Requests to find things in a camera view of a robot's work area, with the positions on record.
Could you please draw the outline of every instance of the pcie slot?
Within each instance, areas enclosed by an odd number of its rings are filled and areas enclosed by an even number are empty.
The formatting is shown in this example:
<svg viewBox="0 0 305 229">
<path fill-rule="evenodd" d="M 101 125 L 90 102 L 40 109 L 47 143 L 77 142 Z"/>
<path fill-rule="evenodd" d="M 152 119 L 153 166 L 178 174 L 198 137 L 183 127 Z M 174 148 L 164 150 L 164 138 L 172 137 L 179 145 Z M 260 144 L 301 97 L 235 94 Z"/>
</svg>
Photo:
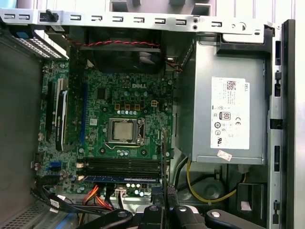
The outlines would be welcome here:
<svg viewBox="0 0 305 229">
<path fill-rule="evenodd" d="M 48 94 L 47 94 L 47 110 L 46 110 L 46 139 L 50 138 L 52 132 L 52 122 L 53 122 L 53 111 L 54 111 L 54 100 L 55 100 L 55 83 L 48 82 Z"/>
<path fill-rule="evenodd" d="M 87 97 L 88 97 L 88 84 L 84 83 L 83 84 L 82 115 L 81 115 L 81 134 L 80 134 L 80 143 L 81 143 L 81 145 L 83 145 L 84 141 L 85 141 Z"/>
<path fill-rule="evenodd" d="M 56 91 L 56 110 L 55 110 L 55 117 L 57 117 L 57 111 L 58 111 L 58 99 L 59 99 L 59 93 L 63 89 L 63 79 L 58 79 L 57 81 L 57 91 Z"/>
<path fill-rule="evenodd" d="M 67 110 L 67 91 L 60 91 L 58 99 L 57 126 L 56 126 L 56 150 L 64 150 L 64 129 Z"/>
</svg>

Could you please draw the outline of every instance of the blue connector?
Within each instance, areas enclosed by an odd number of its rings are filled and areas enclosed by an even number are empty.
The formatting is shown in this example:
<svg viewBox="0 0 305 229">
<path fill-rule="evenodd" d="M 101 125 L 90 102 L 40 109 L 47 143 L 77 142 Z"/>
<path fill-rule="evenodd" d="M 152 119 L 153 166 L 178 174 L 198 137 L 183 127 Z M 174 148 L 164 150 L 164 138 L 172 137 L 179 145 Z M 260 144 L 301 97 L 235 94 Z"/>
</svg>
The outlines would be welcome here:
<svg viewBox="0 0 305 229">
<path fill-rule="evenodd" d="M 50 167 L 61 167 L 61 161 L 50 162 Z"/>
</svg>

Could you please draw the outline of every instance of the blue ram slot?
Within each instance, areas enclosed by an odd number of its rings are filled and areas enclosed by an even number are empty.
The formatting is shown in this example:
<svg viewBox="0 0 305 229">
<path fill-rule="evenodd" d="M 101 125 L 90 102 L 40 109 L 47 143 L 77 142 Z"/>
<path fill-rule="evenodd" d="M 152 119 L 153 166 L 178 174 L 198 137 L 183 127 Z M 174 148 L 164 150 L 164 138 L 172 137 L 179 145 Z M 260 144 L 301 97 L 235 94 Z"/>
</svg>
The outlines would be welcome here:
<svg viewBox="0 0 305 229">
<path fill-rule="evenodd" d="M 86 176 L 84 181 L 90 182 L 113 182 L 113 183 L 138 183 L 138 184 L 155 184 L 159 183 L 159 179 L 149 178 L 126 178 L 126 177 L 103 177 L 103 176 Z"/>
<path fill-rule="evenodd" d="M 87 98 L 88 98 L 88 84 L 83 84 L 83 100 L 82 100 L 82 114 L 81 114 L 81 145 L 85 142 L 85 128 L 86 128 L 86 112 L 87 112 Z"/>
<path fill-rule="evenodd" d="M 61 161 L 50 162 L 50 167 L 61 167 Z"/>
</svg>

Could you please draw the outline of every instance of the white sticker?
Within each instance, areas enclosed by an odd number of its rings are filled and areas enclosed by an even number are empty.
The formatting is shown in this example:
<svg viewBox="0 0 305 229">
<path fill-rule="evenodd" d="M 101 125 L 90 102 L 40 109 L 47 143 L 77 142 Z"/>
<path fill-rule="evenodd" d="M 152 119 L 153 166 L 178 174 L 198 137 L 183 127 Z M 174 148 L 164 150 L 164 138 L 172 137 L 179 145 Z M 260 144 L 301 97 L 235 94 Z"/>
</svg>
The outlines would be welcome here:
<svg viewBox="0 0 305 229">
<path fill-rule="evenodd" d="M 242 211 L 252 211 L 248 201 L 242 201 L 240 205 L 241 205 Z"/>
<path fill-rule="evenodd" d="M 61 196 L 61 195 L 57 195 L 58 198 L 62 199 L 62 200 L 65 200 L 66 197 L 64 196 Z M 59 202 L 53 200 L 53 199 L 50 199 L 51 201 L 51 204 L 56 207 L 56 208 L 59 208 Z M 58 213 L 58 210 L 57 209 L 53 209 L 53 208 L 50 208 L 50 211 L 51 212 L 55 212 L 55 213 Z"/>
<path fill-rule="evenodd" d="M 65 30 L 60 25 L 51 25 L 52 29 L 57 32 L 65 32 Z"/>
<path fill-rule="evenodd" d="M 227 160 L 227 161 L 231 161 L 231 158 L 232 158 L 232 155 L 225 152 L 225 151 L 222 151 L 222 150 L 219 150 L 218 151 L 218 154 L 217 154 L 218 157 L 224 159 L 224 160 Z"/>
<path fill-rule="evenodd" d="M 249 149 L 250 84 L 239 78 L 212 78 L 211 148 Z"/>
<path fill-rule="evenodd" d="M 89 121 L 89 125 L 97 125 L 97 119 L 91 118 Z"/>
</svg>

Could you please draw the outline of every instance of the yellow wire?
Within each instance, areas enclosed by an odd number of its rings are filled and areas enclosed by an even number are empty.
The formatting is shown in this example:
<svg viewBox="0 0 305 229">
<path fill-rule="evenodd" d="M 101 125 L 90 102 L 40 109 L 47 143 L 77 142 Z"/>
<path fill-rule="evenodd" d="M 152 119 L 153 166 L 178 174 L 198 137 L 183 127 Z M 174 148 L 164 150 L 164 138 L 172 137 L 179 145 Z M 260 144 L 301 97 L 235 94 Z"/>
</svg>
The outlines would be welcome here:
<svg viewBox="0 0 305 229">
<path fill-rule="evenodd" d="M 220 202 L 220 201 L 223 201 L 224 199 L 227 199 L 229 198 L 230 196 L 234 195 L 235 192 L 236 192 L 236 189 L 234 189 L 232 192 L 226 194 L 225 196 L 223 197 L 220 197 L 218 199 L 205 199 L 201 196 L 199 196 L 195 191 L 194 189 L 192 188 L 191 186 L 191 182 L 190 182 L 190 168 L 191 168 L 191 160 L 188 160 L 187 161 L 187 166 L 186 166 L 186 179 L 187 179 L 187 185 L 188 187 L 190 188 L 190 191 L 191 191 L 191 194 L 196 197 L 198 200 L 202 201 L 202 202 L 205 202 L 205 203 L 215 203 L 215 202 Z M 246 181 L 246 174 L 244 175 L 244 179 L 242 181 L 242 183 L 244 183 Z"/>
</svg>

